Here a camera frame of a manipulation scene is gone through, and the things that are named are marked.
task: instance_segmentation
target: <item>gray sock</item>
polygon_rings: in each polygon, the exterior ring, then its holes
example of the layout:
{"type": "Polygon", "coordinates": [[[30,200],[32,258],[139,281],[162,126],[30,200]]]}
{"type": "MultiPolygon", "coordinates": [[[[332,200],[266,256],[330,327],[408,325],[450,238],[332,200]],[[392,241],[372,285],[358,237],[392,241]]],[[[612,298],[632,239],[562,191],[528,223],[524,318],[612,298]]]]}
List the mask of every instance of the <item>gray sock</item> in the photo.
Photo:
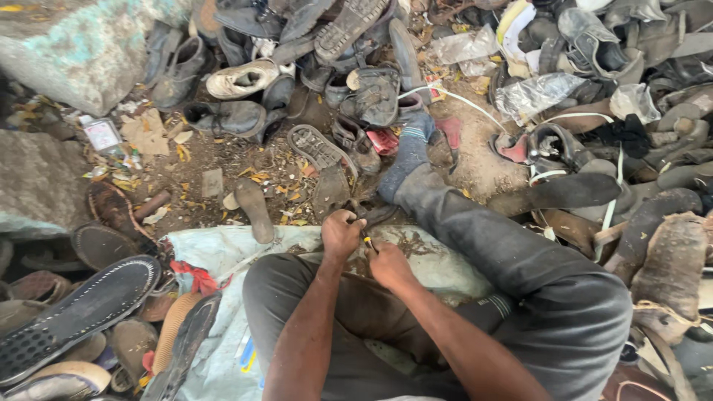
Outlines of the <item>gray sock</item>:
{"type": "Polygon", "coordinates": [[[421,164],[429,162],[429,157],[426,155],[428,140],[428,137],[419,128],[407,126],[401,131],[396,162],[384,174],[379,183],[379,195],[386,202],[394,202],[396,190],[399,189],[408,174],[421,164]]]}

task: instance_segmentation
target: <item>person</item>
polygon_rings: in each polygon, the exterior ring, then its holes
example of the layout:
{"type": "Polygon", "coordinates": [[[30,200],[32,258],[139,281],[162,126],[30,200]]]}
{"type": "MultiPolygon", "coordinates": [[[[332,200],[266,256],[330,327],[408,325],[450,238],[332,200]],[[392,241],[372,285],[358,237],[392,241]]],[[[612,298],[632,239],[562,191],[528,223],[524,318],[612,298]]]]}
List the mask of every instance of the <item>person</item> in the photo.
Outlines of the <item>person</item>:
{"type": "Polygon", "coordinates": [[[367,251],[375,280],[343,273],[365,222],[338,210],[322,224],[320,264],[267,255],[245,277],[262,399],[599,398],[629,333],[627,288],[578,252],[447,186],[426,155],[433,119],[425,111],[401,117],[399,152],[379,194],[461,253],[496,292],[451,309],[390,243],[367,251]],[[364,339],[407,352],[418,373],[390,366],[364,339]]]}

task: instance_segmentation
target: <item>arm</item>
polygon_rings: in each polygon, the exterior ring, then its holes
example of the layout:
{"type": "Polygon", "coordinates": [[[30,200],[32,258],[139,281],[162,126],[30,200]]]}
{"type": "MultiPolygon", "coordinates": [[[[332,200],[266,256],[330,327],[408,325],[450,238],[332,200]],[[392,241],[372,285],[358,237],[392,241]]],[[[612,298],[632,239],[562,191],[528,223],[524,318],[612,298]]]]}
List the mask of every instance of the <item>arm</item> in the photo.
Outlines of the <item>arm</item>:
{"type": "Polygon", "coordinates": [[[324,259],[277,338],[265,378],[264,401],[319,400],[332,351],[332,325],[342,266],[359,247],[365,220],[338,210],[322,224],[324,259]]]}
{"type": "Polygon", "coordinates": [[[367,250],[371,272],[398,296],[443,353],[472,400],[549,400],[550,396],[499,342],[427,291],[392,243],[367,250]]]}

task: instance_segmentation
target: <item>hand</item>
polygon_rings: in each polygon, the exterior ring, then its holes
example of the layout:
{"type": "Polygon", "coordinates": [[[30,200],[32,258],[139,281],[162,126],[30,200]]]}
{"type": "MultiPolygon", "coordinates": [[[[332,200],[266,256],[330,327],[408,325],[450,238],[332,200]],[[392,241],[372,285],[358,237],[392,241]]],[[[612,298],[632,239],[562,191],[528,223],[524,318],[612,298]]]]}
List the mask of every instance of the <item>hand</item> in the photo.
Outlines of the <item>hand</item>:
{"type": "Polygon", "coordinates": [[[388,242],[372,241],[374,249],[367,249],[371,274],[376,281],[391,292],[397,293],[404,285],[418,285],[419,281],[411,271],[406,256],[396,245],[388,242]]]}
{"type": "Polygon", "coordinates": [[[337,263],[344,263],[359,247],[361,242],[359,232],[366,227],[366,220],[356,220],[349,224],[348,220],[354,220],[357,215],[340,209],[329,215],[322,223],[322,242],[324,243],[324,259],[330,259],[337,263]]]}

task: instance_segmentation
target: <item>dark pants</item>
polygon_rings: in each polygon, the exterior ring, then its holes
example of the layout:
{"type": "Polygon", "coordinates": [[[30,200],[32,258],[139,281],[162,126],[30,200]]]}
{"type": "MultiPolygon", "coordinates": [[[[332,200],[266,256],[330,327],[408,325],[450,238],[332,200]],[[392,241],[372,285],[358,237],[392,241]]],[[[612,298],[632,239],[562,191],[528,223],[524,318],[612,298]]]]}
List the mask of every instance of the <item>dark pants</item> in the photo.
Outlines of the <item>dark pants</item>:
{"type": "MultiPolygon", "coordinates": [[[[401,184],[394,202],[497,289],[499,295],[485,303],[458,307],[462,316],[506,346],[555,400],[599,397],[629,333],[631,301],[619,278],[463,197],[427,164],[401,184]],[[512,308],[512,300],[519,305],[512,308]]],[[[269,255],[250,268],[243,298],[263,372],[316,271],[293,255],[269,255]]],[[[443,365],[405,305],[372,280],[343,275],[334,317],[323,400],[468,399],[452,371],[408,376],[366,348],[362,339],[380,340],[410,352],[420,364],[443,365]]]]}

